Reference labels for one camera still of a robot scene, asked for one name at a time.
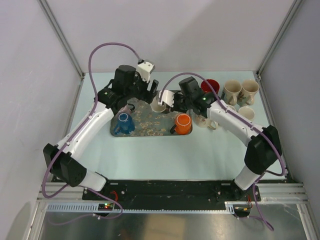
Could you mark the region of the blue faceted mug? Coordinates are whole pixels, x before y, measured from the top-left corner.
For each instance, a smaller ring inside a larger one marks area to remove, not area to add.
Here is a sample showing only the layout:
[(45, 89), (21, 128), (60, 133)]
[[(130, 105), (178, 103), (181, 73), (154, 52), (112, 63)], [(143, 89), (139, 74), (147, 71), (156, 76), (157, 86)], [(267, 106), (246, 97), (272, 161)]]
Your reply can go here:
[(135, 124), (130, 114), (122, 112), (117, 117), (117, 124), (113, 130), (115, 135), (120, 133), (130, 135), (135, 131)]

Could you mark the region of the cream coral pattern mug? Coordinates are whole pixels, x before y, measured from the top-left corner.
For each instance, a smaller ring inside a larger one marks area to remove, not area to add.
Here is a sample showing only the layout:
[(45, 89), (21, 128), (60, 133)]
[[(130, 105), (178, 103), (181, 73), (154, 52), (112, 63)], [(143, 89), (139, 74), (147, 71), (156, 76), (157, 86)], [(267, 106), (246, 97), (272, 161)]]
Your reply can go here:
[(242, 102), (252, 106), (255, 103), (255, 95), (259, 91), (259, 84), (252, 79), (246, 79), (242, 83)]

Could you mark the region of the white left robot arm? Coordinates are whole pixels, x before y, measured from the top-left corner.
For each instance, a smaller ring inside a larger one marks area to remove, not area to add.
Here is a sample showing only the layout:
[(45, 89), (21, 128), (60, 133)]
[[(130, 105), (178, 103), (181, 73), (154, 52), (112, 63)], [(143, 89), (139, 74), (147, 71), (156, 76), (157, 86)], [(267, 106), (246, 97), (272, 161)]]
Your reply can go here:
[(132, 67), (120, 65), (114, 78), (94, 97), (92, 109), (70, 133), (56, 145), (47, 144), (43, 154), (50, 173), (71, 187), (83, 186), (93, 189), (99, 199), (107, 199), (111, 187), (107, 179), (79, 163), (84, 150), (100, 129), (136, 98), (151, 103), (156, 95), (159, 82), (150, 81), (155, 65), (144, 61)]

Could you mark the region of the yellow faceted mug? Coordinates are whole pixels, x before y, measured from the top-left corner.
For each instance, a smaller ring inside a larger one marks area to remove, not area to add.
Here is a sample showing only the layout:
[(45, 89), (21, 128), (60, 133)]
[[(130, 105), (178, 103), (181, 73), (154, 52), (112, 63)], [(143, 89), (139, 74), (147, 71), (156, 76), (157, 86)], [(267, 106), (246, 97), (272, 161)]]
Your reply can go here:
[(249, 106), (240, 107), (238, 109), (238, 113), (250, 121), (252, 121), (255, 118), (255, 111)]

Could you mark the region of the tall cream seahorse mug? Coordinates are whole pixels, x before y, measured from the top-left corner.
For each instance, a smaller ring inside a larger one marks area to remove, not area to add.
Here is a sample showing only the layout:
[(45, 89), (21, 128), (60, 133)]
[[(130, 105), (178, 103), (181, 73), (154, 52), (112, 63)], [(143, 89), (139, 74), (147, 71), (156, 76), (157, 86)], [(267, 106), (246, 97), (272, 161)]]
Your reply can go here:
[(225, 82), (221, 99), (228, 105), (235, 106), (238, 101), (238, 95), (242, 90), (242, 85), (235, 79), (230, 79)]

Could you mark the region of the lilac mug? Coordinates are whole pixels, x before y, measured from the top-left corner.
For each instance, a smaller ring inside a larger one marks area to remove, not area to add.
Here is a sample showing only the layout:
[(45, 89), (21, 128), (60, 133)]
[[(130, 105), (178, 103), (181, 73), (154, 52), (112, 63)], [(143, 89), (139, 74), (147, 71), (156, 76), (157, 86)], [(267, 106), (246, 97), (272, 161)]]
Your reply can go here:
[(121, 113), (126, 113), (126, 114), (128, 114), (128, 115), (131, 115), (133, 112), (134, 112), (134, 110), (135, 110), (135, 105), (134, 104), (132, 104), (132, 103), (127, 103), (124, 107), (122, 107), (120, 110), (119, 110), (119, 114), (121, 114)]

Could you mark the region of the cream mug with script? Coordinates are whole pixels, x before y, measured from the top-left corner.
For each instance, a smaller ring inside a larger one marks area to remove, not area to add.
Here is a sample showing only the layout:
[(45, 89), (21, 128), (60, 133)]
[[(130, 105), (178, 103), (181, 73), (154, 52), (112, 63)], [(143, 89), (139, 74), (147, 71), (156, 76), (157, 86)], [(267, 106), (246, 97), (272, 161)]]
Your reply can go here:
[(197, 115), (195, 117), (195, 123), (200, 128), (209, 128), (211, 130), (216, 130), (219, 126), (216, 121), (210, 120), (202, 115)]

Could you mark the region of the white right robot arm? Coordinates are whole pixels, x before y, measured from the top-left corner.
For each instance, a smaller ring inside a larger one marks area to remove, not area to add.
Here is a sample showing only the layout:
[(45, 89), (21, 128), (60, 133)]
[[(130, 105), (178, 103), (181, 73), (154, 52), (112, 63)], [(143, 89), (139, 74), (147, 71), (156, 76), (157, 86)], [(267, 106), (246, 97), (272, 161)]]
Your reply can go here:
[(179, 112), (192, 110), (209, 120), (217, 122), (236, 136), (245, 146), (244, 167), (233, 179), (232, 197), (238, 201), (249, 195), (254, 185), (275, 162), (279, 161), (285, 174), (279, 133), (273, 125), (261, 126), (228, 108), (227, 104), (212, 90), (204, 92), (196, 80), (197, 74), (185, 73), (186, 78), (179, 84), (179, 93), (174, 93), (172, 107)]

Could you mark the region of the black mug orange trim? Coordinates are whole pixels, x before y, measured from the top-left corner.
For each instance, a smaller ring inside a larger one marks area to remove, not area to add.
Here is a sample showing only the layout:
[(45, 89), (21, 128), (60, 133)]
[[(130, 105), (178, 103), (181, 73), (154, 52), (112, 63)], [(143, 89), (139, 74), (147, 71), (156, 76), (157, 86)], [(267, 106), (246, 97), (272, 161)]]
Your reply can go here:
[(220, 90), (220, 84), (214, 79), (207, 79), (206, 81), (207, 82), (202, 81), (202, 83), (200, 84), (201, 89), (205, 93), (209, 93), (212, 92), (212, 90), (214, 90), (216, 94), (218, 94)]

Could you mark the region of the pink faceted mug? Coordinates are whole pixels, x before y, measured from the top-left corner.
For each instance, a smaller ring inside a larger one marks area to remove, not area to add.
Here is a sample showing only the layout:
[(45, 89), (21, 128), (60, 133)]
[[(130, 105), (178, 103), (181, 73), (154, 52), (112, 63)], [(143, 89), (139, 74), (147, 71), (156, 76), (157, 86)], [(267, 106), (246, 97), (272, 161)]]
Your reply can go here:
[(237, 112), (236, 108), (232, 105), (227, 104), (225, 106), (225, 110), (226, 113), (231, 113), (231, 112)]

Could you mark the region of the dark green faceted mug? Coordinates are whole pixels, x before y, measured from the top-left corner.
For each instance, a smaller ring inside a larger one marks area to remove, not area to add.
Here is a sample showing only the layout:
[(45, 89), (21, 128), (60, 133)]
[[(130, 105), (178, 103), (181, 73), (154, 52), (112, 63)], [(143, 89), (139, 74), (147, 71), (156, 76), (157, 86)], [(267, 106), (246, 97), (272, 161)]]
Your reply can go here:
[(158, 91), (150, 103), (150, 107), (155, 113), (163, 113), (166, 110), (166, 104), (164, 101), (160, 101), (161, 92)]

